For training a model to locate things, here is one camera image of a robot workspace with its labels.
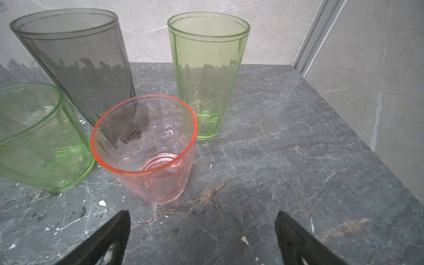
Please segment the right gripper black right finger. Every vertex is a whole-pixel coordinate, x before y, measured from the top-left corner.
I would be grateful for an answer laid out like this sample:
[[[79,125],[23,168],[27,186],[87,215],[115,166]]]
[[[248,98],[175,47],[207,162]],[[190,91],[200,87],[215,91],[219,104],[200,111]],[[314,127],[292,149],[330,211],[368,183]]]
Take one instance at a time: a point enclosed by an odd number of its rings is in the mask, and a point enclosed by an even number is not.
[[[274,227],[285,265],[346,264],[286,212],[278,213]]]

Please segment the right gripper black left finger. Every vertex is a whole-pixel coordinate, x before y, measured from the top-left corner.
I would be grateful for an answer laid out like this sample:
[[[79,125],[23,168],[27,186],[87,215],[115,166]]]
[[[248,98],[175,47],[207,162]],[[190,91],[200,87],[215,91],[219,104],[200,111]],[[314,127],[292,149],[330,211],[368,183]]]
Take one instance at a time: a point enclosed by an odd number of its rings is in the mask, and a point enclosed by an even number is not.
[[[58,265],[120,265],[130,235],[130,213],[121,210]]]

